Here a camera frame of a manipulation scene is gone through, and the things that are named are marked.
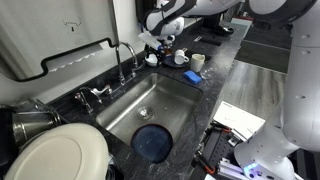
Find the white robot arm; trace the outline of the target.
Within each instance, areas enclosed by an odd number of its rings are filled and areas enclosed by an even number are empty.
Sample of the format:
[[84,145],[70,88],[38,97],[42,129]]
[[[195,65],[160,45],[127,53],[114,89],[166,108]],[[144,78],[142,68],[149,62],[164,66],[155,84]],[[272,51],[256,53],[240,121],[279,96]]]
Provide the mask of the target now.
[[164,37],[179,35],[185,17],[216,16],[238,4],[241,0],[168,0],[158,2],[157,8],[151,9],[144,16],[144,29],[157,45],[152,46],[158,54],[165,52],[161,44]]

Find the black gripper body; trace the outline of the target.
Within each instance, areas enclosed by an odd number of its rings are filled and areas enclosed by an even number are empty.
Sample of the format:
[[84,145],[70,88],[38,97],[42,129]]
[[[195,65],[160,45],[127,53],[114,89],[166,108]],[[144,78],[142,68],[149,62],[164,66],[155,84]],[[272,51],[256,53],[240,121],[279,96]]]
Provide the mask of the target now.
[[148,55],[155,54],[159,61],[163,61],[167,56],[173,54],[173,49],[171,44],[163,44],[158,50],[149,46],[146,52]]

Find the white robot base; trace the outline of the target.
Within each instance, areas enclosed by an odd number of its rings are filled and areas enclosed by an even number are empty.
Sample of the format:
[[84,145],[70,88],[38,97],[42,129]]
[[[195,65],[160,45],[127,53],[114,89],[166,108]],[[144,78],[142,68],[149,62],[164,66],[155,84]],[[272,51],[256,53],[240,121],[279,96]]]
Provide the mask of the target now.
[[293,25],[283,100],[234,156],[251,180],[295,180],[288,156],[320,151],[320,0],[246,0],[255,20]]

